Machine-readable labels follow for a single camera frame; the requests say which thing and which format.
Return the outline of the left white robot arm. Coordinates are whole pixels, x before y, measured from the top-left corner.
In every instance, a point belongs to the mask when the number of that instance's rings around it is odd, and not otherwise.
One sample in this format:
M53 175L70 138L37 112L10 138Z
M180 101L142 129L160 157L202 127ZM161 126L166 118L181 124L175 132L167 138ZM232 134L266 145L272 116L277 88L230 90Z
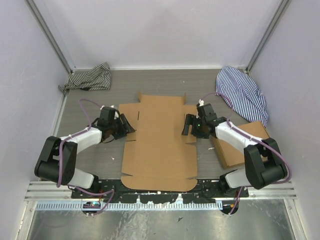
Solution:
M110 136L118 140L134 133L126 116L116 108L102 106L100 115L89 125L64 137L49 136L34 168L34 175L57 187L68 186L83 192L88 198L103 196L99 177L76 168L77 155L92 146L102 144Z

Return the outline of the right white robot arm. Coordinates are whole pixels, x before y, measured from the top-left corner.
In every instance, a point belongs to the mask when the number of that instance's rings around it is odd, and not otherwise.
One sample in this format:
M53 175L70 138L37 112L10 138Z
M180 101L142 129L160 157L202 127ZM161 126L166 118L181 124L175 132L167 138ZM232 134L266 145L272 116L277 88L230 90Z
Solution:
M270 184L282 184L291 178L290 170L273 138L259 138L235 126L228 118L218 117L211 104L197 104L196 114L186 114L182 135L199 139L213 137L224 141L244 156L244 168L219 177L218 187L232 197L239 187L260 190Z

